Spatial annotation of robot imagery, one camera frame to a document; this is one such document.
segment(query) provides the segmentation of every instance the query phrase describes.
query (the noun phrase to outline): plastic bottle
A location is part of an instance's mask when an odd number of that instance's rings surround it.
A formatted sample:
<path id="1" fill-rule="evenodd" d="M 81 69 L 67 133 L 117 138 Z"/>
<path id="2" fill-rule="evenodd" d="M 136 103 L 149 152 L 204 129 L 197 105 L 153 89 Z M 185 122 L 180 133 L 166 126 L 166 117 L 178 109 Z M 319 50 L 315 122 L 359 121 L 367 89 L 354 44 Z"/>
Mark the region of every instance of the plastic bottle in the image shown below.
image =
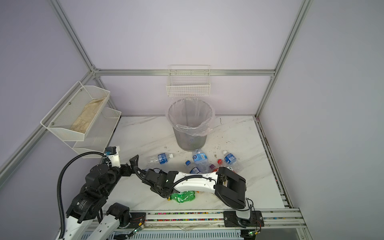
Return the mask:
<path id="1" fill-rule="evenodd" d="M 174 193 L 170 196 L 170 199 L 174 199 L 177 202 L 188 202 L 195 199 L 195 191 L 185 191 L 180 193 Z"/>
<path id="2" fill-rule="evenodd" d="M 191 163 L 190 161 L 186 161 L 185 164 L 191 169 L 190 174 L 198 174 L 201 173 L 200 170 L 196 167 L 196 164 Z"/>
<path id="3" fill-rule="evenodd" d="M 216 167 L 214 164 L 211 164 L 211 166 L 209 166 L 209 168 L 212 170 L 212 172 L 218 171 L 218 167 Z"/>
<path id="4" fill-rule="evenodd" d="M 240 172 L 242 170 L 240 163 L 237 162 L 237 159 L 235 158 L 235 156 L 232 153 L 224 150 L 223 154 L 225 156 L 224 160 L 227 162 L 227 164 L 229 166 L 231 166 L 235 170 L 235 172 Z"/>
<path id="5" fill-rule="evenodd" d="M 219 159 L 219 160 L 217 160 L 217 163 L 219 164 L 220 167 L 226 167 L 226 168 L 228 168 L 229 170 L 231 170 L 232 172 L 236 173 L 236 172 L 233 170 L 233 168 L 232 168 L 231 166 L 227 166 L 227 164 L 226 164 L 223 160 Z"/>
<path id="6" fill-rule="evenodd" d="M 201 171 L 201 173 L 209 173 L 210 172 L 209 163 L 205 153 L 203 153 L 201 149 L 197 149 L 192 154 L 193 154 L 192 158 L 195 164 L 197 165 L 197 167 L 199 168 L 199 170 Z"/>
<path id="7" fill-rule="evenodd" d="M 173 158 L 172 153 L 161 153 L 157 156 L 152 156 L 149 158 L 149 162 L 147 163 L 147 168 L 152 168 L 154 166 L 158 166 L 159 164 L 164 164 L 168 162 L 168 159 Z"/>

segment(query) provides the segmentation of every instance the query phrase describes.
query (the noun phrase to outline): clear plastic bottle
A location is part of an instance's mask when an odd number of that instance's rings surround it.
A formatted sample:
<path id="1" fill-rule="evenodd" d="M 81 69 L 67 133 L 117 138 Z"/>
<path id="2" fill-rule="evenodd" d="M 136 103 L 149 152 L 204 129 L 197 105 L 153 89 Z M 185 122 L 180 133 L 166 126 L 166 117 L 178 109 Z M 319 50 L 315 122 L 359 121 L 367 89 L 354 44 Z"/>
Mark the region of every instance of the clear plastic bottle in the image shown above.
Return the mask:
<path id="1" fill-rule="evenodd" d="M 190 161 L 186 161 L 185 164 L 191 169 L 190 174 L 198 174 L 201 173 L 200 170 L 196 167 L 196 164 L 191 163 Z"/>
<path id="2" fill-rule="evenodd" d="M 193 161 L 195 162 L 201 173 L 209 173 L 209 163 L 205 153 L 203 153 L 201 149 L 197 149 L 193 151 L 192 154 Z"/>
<path id="3" fill-rule="evenodd" d="M 225 161 L 219 159 L 219 160 L 217 160 L 217 163 L 219 164 L 220 167 L 226 167 L 229 170 L 231 170 L 232 172 L 236 173 L 231 166 L 228 166 L 228 164 L 226 164 Z"/>
<path id="4" fill-rule="evenodd" d="M 242 167 L 240 166 L 240 163 L 237 162 L 237 159 L 236 157 L 230 153 L 230 152 L 227 152 L 226 150 L 223 151 L 223 154 L 225 156 L 224 160 L 226 161 L 226 163 L 231 166 L 235 172 L 240 172 L 242 170 Z"/>
<path id="5" fill-rule="evenodd" d="M 209 166 L 209 168 L 212 170 L 212 172 L 218 171 L 218 167 L 216 167 L 214 164 L 211 164 L 211 166 Z"/>
<path id="6" fill-rule="evenodd" d="M 168 162 L 168 159 L 173 158 L 172 153 L 161 153 L 157 156 L 152 156 L 149 158 L 147 163 L 147 169 L 159 166 L 159 164 L 164 164 Z"/>

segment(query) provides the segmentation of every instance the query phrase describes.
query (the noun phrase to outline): bottle label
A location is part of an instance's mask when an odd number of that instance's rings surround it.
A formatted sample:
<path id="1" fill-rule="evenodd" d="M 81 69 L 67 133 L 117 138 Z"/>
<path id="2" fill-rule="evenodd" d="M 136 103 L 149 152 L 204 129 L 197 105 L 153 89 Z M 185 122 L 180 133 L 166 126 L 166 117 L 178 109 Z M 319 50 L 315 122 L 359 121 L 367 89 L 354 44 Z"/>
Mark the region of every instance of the bottle label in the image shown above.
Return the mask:
<path id="1" fill-rule="evenodd" d="M 225 156 L 225 161 L 230 164 L 231 162 L 236 161 L 236 158 L 232 153 L 228 153 L 228 155 Z"/>
<path id="2" fill-rule="evenodd" d="M 207 159 L 207 156 L 205 155 L 205 153 L 199 153 L 199 154 L 193 155 L 193 161 L 195 161 L 195 162 L 203 160 L 203 159 Z"/>
<path id="3" fill-rule="evenodd" d="M 190 172 L 190 174 L 198 174 L 200 171 L 197 169 L 197 167 L 194 167 Z"/>
<path id="4" fill-rule="evenodd" d="M 160 163 L 160 164 L 164 164 L 164 163 L 168 162 L 168 160 L 167 160 L 167 156 L 166 156 L 165 153 L 159 154 L 159 155 L 157 156 L 157 158 L 159 159 L 159 163 Z"/>

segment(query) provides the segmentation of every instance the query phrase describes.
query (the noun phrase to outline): wire mesh trash can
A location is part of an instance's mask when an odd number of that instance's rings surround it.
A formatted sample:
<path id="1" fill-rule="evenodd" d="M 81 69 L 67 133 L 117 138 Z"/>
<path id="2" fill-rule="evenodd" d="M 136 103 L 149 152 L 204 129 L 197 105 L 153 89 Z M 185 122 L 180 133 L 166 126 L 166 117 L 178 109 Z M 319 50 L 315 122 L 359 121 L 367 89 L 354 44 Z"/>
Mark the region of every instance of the wire mesh trash can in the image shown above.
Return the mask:
<path id="1" fill-rule="evenodd" d="M 213 129 L 215 110 L 201 99 L 182 98 L 172 103 L 166 116 L 179 147 L 193 151 L 204 146 L 207 134 Z"/>

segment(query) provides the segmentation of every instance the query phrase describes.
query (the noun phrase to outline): clear plastic bag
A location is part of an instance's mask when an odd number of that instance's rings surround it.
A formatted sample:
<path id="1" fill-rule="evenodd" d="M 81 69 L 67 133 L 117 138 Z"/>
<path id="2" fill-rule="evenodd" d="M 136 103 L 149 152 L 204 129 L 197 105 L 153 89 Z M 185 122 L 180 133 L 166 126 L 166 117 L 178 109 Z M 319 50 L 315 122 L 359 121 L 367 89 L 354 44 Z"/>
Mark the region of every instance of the clear plastic bag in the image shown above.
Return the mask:
<path id="1" fill-rule="evenodd" d="M 206 136 L 212 131 L 215 110 L 198 98 L 182 98 L 168 108 L 166 116 L 174 129 L 191 136 Z"/>

